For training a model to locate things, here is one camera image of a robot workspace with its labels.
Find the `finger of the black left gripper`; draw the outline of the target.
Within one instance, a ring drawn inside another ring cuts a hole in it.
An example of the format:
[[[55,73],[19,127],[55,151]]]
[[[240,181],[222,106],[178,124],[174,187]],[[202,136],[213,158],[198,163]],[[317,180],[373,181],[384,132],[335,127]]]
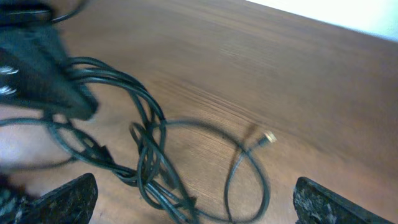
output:
[[[1,28],[1,93],[4,105],[90,119],[98,102],[86,86],[71,80],[68,55],[50,26]]]

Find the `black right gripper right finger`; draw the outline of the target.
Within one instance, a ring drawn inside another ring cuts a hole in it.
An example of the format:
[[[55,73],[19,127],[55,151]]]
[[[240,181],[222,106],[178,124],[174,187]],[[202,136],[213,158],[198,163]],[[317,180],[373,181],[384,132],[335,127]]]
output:
[[[294,187],[298,224],[393,224],[307,177]]]

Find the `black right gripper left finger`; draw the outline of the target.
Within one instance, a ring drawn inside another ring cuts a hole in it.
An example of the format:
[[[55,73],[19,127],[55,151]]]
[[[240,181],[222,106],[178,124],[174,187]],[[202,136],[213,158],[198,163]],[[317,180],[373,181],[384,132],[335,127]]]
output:
[[[1,223],[76,223],[87,224],[98,199],[93,174],[86,173],[41,197],[29,195],[9,183],[1,174]]]

